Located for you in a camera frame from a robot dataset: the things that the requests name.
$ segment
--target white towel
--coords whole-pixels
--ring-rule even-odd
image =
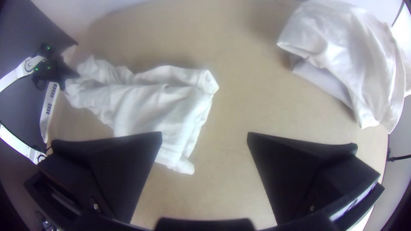
[[[81,78],[66,81],[73,107],[92,111],[116,137],[161,131],[163,144],[155,161],[194,173],[188,157],[218,90],[210,71],[161,66],[133,74],[93,56],[77,71]]]
[[[411,72],[390,29],[353,5],[310,0],[292,14],[277,44],[304,59],[293,72],[351,107],[361,128],[381,124],[391,133],[411,93]]]

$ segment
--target round table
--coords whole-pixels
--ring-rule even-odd
[[[132,224],[154,228],[160,217],[250,218],[276,225],[247,133],[326,144],[358,144],[357,156],[384,172],[387,132],[361,130],[343,103],[291,73],[276,39],[298,0],[158,0],[106,16],[80,41],[75,62],[94,54],[143,72],[159,65],[206,68],[220,89],[190,157],[193,175],[155,164]],[[112,136],[87,110],[59,95],[51,137]]]

